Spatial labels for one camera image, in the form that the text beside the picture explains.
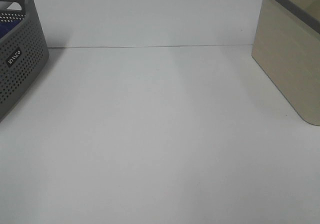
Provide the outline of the blue towel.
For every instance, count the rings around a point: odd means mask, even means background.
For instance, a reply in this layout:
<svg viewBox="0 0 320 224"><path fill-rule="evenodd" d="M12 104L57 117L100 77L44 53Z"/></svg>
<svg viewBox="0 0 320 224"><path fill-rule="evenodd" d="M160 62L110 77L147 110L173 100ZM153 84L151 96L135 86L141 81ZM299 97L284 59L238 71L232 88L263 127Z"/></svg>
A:
<svg viewBox="0 0 320 224"><path fill-rule="evenodd" d="M7 34L15 31L20 24L20 20L4 21L0 23L0 38L5 37Z"/></svg>

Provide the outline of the beige bin with grey rim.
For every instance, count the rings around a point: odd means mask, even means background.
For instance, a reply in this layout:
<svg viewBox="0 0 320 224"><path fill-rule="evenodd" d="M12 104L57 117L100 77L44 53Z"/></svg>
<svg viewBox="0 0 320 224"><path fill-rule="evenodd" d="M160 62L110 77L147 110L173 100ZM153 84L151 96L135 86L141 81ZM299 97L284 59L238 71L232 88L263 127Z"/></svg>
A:
<svg viewBox="0 0 320 224"><path fill-rule="evenodd" d="M252 57L307 123L320 124L320 0L262 0Z"/></svg>

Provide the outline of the grey perforated plastic basket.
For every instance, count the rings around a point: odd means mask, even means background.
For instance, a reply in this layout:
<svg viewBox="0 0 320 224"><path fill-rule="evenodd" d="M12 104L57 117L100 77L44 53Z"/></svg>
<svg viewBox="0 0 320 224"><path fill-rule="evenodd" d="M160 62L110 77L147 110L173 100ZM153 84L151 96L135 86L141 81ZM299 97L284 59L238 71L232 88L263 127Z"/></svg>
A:
<svg viewBox="0 0 320 224"><path fill-rule="evenodd" d="M20 10L2 9L0 22L20 20L15 31L0 40L0 117L3 119L45 67L49 50L34 0L16 2Z"/></svg>

